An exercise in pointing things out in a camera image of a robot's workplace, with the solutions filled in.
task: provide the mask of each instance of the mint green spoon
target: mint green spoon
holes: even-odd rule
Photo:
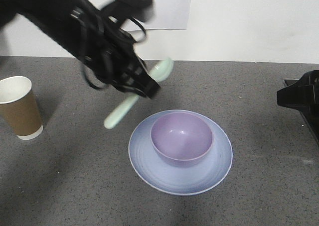
[[[158,62],[149,72],[151,78],[156,82],[164,81],[173,70],[174,62],[170,58],[166,58]],[[104,127],[107,129],[114,128],[128,113],[139,99],[139,95],[130,94],[122,101],[104,120]]]

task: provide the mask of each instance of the purple bowl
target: purple bowl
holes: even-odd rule
[[[151,129],[153,147],[167,163],[183,167],[198,163],[213,145],[210,127],[191,113],[169,113]]]

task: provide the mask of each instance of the plate rim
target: plate rim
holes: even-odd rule
[[[217,183],[215,183],[214,185],[212,185],[212,186],[210,186],[210,187],[208,187],[208,188],[206,188],[206,189],[204,189],[204,190],[197,191],[197,192],[192,192],[192,193],[175,193],[175,192],[170,192],[170,191],[161,189],[161,188],[159,188],[159,187],[157,187],[157,186],[151,184],[151,183],[148,182],[148,181],[138,172],[138,170],[135,168],[135,166],[134,166],[134,164],[133,164],[133,162],[132,162],[131,154],[130,154],[131,141],[132,141],[132,137],[133,137],[133,135],[134,135],[134,132],[136,131],[136,129],[137,129],[145,120],[147,120],[148,118],[150,118],[150,117],[152,117],[152,116],[154,116],[154,115],[156,115],[156,114],[159,114],[159,113],[164,113],[164,112],[179,112],[179,111],[198,114],[198,115],[200,115],[200,116],[202,116],[202,117],[208,119],[209,121],[213,122],[214,124],[216,124],[216,126],[218,126],[219,129],[220,129],[220,130],[223,132],[223,134],[226,136],[227,141],[228,141],[228,145],[229,145],[229,147],[230,147],[230,152],[231,152],[231,157],[230,157],[229,166],[228,166],[228,169],[227,169],[227,171],[225,172],[224,176],[223,176]],[[133,132],[132,132],[132,134],[131,134],[131,136],[130,136],[130,141],[129,141],[129,146],[128,146],[128,154],[129,154],[129,159],[130,159],[130,162],[131,162],[131,166],[133,167],[133,169],[134,169],[134,171],[137,173],[137,175],[138,175],[145,183],[147,183],[149,186],[151,186],[152,188],[154,188],[154,189],[156,189],[156,190],[158,190],[158,191],[161,191],[161,192],[163,192],[163,193],[167,193],[167,194],[170,194],[170,195],[176,195],[176,196],[193,196],[193,195],[198,195],[198,194],[202,194],[202,193],[204,193],[204,192],[207,192],[207,191],[209,191],[209,190],[215,188],[215,187],[216,187],[217,185],[219,185],[219,184],[226,178],[226,176],[228,175],[228,173],[229,173],[229,171],[230,171],[230,169],[231,169],[231,167],[232,167],[233,157],[234,157],[234,155],[233,155],[233,148],[232,148],[231,142],[230,142],[230,140],[229,140],[229,137],[227,136],[227,134],[225,133],[225,131],[224,131],[216,122],[214,122],[212,119],[210,119],[210,118],[208,118],[208,117],[206,117],[206,116],[204,116],[204,115],[202,115],[202,114],[200,114],[200,113],[196,113],[196,112],[192,112],[192,111],[188,111],[188,110],[180,110],[180,109],[160,111],[160,112],[154,113],[154,114],[148,116],[147,118],[145,118],[144,120],[142,120],[142,121],[135,127],[135,129],[133,130]]]

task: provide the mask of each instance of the table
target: table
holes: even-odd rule
[[[0,225],[319,225],[319,147],[299,112],[276,100],[284,78],[317,68],[175,61],[157,96],[107,130],[105,116],[126,94],[88,87],[76,59],[0,57],[2,79],[32,80],[44,122],[39,137],[22,141],[0,118]],[[232,143],[228,176],[206,193],[162,193],[130,164],[135,127],[170,109],[211,118]]]

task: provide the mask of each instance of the plate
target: plate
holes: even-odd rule
[[[153,123],[160,116],[174,112],[197,115],[214,134],[212,149],[196,165],[169,165],[153,148],[150,134]],[[129,142],[129,157],[136,173],[153,188],[172,195],[189,196],[204,193],[222,182],[231,168],[233,152],[226,133],[211,119],[186,110],[168,110],[147,117],[135,128]]]

